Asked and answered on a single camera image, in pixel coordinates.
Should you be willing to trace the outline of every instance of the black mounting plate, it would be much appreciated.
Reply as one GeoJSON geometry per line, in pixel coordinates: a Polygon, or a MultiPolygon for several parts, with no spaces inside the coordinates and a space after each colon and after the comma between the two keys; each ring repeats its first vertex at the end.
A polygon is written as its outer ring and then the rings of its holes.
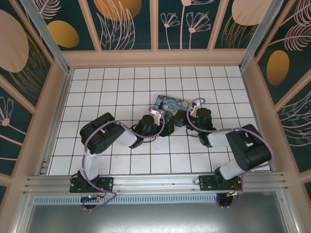
{"type": "Polygon", "coordinates": [[[232,182],[234,182],[237,187],[241,188],[241,178],[238,176],[233,177],[230,180],[224,180],[221,187],[217,185],[214,175],[199,176],[198,183],[201,191],[234,191],[235,186],[232,182]]]}
{"type": "MultiPolygon", "coordinates": [[[[113,188],[113,177],[98,177],[96,179],[96,186],[99,188],[103,187],[104,190],[112,192],[113,188]]],[[[99,190],[90,186],[86,180],[76,177],[71,179],[70,193],[101,193],[99,190]]]]}

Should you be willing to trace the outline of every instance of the flower illustration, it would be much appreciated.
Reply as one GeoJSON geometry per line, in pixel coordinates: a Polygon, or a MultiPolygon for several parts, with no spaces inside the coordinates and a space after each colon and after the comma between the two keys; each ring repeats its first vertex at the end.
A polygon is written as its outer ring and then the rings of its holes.
{"type": "Polygon", "coordinates": [[[181,24],[180,24],[180,49],[183,48],[183,24],[184,24],[184,14],[185,7],[191,5],[204,5],[214,2],[214,0],[181,0],[183,4],[183,11],[181,13],[181,24]]]}
{"type": "Polygon", "coordinates": [[[10,117],[13,111],[14,102],[8,98],[5,103],[4,97],[0,97],[0,125],[8,126],[10,124],[10,117]]]}
{"type": "Polygon", "coordinates": [[[169,37],[167,34],[167,28],[178,26],[179,25],[178,17],[176,15],[176,13],[168,13],[167,15],[165,13],[162,13],[161,14],[161,20],[162,20],[163,25],[165,27],[167,45],[169,46],[169,49],[171,49],[170,43],[169,43],[169,37]]]}
{"type": "Polygon", "coordinates": [[[208,13],[197,13],[193,18],[193,12],[187,13],[187,24],[190,32],[190,39],[189,39],[189,49],[191,49],[191,36],[192,33],[196,32],[203,32],[210,29],[210,23],[208,18],[208,13]]]}
{"type": "MultiPolygon", "coordinates": [[[[4,97],[0,97],[0,126],[9,126],[11,127],[12,129],[22,133],[22,134],[26,134],[25,132],[13,127],[12,125],[10,125],[10,118],[11,118],[11,115],[12,115],[12,111],[13,111],[13,106],[14,106],[14,102],[13,100],[11,100],[10,98],[8,98],[7,102],[5,102],[5,99],[4,97]]],[[[0,134],[0,137],[9,141],[9,142],[12,142],[12,143],[15,143],[17,145],[20,145],[22,146],[23,144],[20,143],[20,142],[17,142],[11,138],[8,138],[4,135],[1,135],[0,134]]]]}
{"type": "Polygon", "coordinates": [[[203,0],[203,1],[199,1],[199,0],[181,0],[181,3],[184,6],[203,5],[203,4],[208,4],[208,3],[212,3],[212,2],[214,2],[214,0],[203,0]]]}

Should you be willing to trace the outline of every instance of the white tile floor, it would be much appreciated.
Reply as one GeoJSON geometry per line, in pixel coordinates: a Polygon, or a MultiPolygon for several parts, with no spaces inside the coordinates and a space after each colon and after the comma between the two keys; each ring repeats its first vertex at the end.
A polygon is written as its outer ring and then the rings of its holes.
{"type": "MultiPolygon", "coordinates": [[[[186,101],[205,98],[216,128],[256,126],[238,67],[75,69],[48,175],[77,172],[83,154],[79,132],[88,122],[110,112],[132,126],[158,95],[186,101]]],[[[100,174],[210,172],[232,158],[230,148],[204,147],[198,138],[187,136],[185,128],[176,128],[170,137],[133,150],[116,141],[102,154],[100,174]]]]}

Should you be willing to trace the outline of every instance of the dark teal wallpaper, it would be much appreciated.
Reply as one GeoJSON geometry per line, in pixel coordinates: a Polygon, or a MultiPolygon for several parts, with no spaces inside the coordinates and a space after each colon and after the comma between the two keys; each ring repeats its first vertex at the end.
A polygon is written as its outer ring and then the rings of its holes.
{"type": "Polygon", "coordinates": [[[308,195],[309,195],[309,198],[310,198],[310,200],[311,200],[311,182],[305,183],[305,188],[306,188],[307,193],[308,193],[308,195]]]}
{"type": "Polygon", "coordinates": [[[310,1],[296,1],[258,63],[274,103],[311,68],[310,42],[310,1]]]}
{"type": "Polygon", "coordinates": [[[218,6],[219,0],[159,0],[158,48],[206,49],[218,6]]]}
{"type": "Polygon", "coordinates": [[[51,64],[7,0],[0,22],[0,75],[36,106],[51,64]]]}
{"type": "Polygon", "coordinates": [[[32,116],[0,87],[0,173],[12,175],[32,116]]]}
{"type": "Polygon", "coordinates": [[[149,0],[87,0],[102,50],[150,50],[149,0]]]}
{"type": "Polygon", "coordinates": [[[35,0],[62,51],[95,50],[78,0],[35,0]]]}
{"type": "Polygon", "coordinates": [[[6,191],[6,187],[0,185],[0,206],[1,206],[2,200],[4,198],[5,191],[6,191]]]}
{"type": "Polygon", "coordinates": [[[229,0],[215,49],[245,49],[270,0],[229,0]]]}
{"type": "Polygon", "coordinates": [[[287,5],[288,1],[289,1],[289,0],[284,0],[284,2],[282,3],[282,6],[281,6],[280,10],[278,11],[278,13],[277,13],[275,19],[273,20],[273,22],[272,22],[272,24],[271,24],[269,30],[267,31],[266,35],[264,36],[264,38],[262,39],[261,43],[259,44],[257,50],[255,51],[255,56],[257,56],[257,54],[258,54],[259,51],[261,50],[261,48],[262,48],[264,42],[266,41],[267,36],[270,34],[271,30],[272,30],[273,27],[275,26],[275,24],[276,24],[278,18],[279,18],[280,15],[282,14],[282,12],[283,12],[285,6],[287,5]]]}
{"type": "Polygon", "coordinates": [[[300,172],[311,169],[311,83],[278,112],[300,172]]]}

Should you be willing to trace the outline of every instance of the cable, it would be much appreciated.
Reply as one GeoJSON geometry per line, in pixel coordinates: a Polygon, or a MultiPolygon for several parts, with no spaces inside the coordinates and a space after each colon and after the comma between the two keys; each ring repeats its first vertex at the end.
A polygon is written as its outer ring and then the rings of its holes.
{"type": "Polygon", "coordinates": [[[143,143],[151,143],[151,142],[154,142],[155,140],[156,140],[156,137],[153,140],[151,140],[150,142],[143,142],[143,143]]]}
{"type": "MultiPolygon", "coordinates": [[[[107,193],[107,194],[113,194],[113,197],[109,198],[107,201],[105,201],[103,204],[101,205],[97,205],[96,207],[92,208],[92,210],[96,210],[96,209],[99,209],[103,206],[105,206],[108,202],[112,201],[117,193],[115,192],[110,192],[110,191],[107,191],[107,190],[103,190],[103,189],[100,189],[99,187],[95,186],[87,177],[86,175],[86,169],[85,169],[85,160],[86,160],[86,155],[87,155],[87,144],[89,143],[89,141],[91,140],[91,138],[97,133],[99,132],[102,128],[106,127],[107,125],[110,125],[110,124],[117,124],[117,125],[121,125],[122,127],[124,127],[125,129],[129,130],[131,133],[133,133],[134,135],[138,136],[138,137],[141,137],[141,138],[154,138],[154,137],[157,137],[161,134],[161,132],[163,131],[164,129],[164,126],[165,126],[165,119],[164,119],[164,114],[165,112],[162,111],[162,113],[160,112],[161,114],[161,119],[162,119],[162,128],[161,130],[156,133],[155,135],[152,135],[152,136],[142,136],[142,135],[139,135],[138,133],[134,132],[132,129],[130,129],[129,127],[127,127],[126,125],[124,125],[122,122],[118,121],[118,120],[112,120],[112,121],[108,121],[106,122],[105,124],[101,125],[100,127],[98,127],[86,140],[86,142],[84,143],[84,154],[83,154],[83,158],[82,158],[82,172],[83,172],[83,176],[85,178],[85,180],[89,183],[90,186],[92,186],[93,188],[103,192],[103,193],[107,193]]],[[[83,209],[84,210],[88,210],[87,208],[84,207],[84,203],[82,203],[82,206],[83,206],[83,209]]]]}
{"type": "Polygon", "coordinates": [[[196,135],[191,135],[191,134],[189,134],[188,133],[188,129],[186,128],[186,134],[188,135],[188,136],[190,136],[190,137],[199,137],[199,135],[198,134],[196,134],[196,135]]]}
{"type": "Polygon", "coordinates": [[[250,131],[248,129],[244,129],[244,128],[231,128],[231,129],[220,129],[220,130],[202,130],[198,127],[196,127],[190,120],[190,117],[189,117],[189,113],[190,113],[190,106],[192,106],[192,104],[197,101],[197,100],[203,100],[203,102],[201,104],[204,104],[205,103],[205,99],[204,98],[196,98],[194,99],[193,101],[191,101],[188,105],[188,108],[187,108],[187,120],[189,122],[189,124],[195,128],[196,130],[198,131],[201,131],[201,132],[206,132],[206,133],[215,133],[215,132],[227,132],[227,131],[233,131],[233,130],[240,130],[240,131],[244,131],[244,132],[247,132],[253,136],[255,136],[256,138],[258,138],[260,141],[262,141],[264,143],[264,145],[268,148],[270,154],[271,154],[271,160],[267,163],[267,164],[264,164],[264,165],[260,165],[260,166],[257,166],[255,167],[254,169],[256,168],[261,168],[261,167],[265,167],[265,166],[268,166],[270,165],[273,161],[274,161],[274,153],[273,153],[273,150],[271,148],[271,146],[268,144],[268,142],[266,140],[264,140],[260,135],[254,133],[253,131],[250,131]]]}

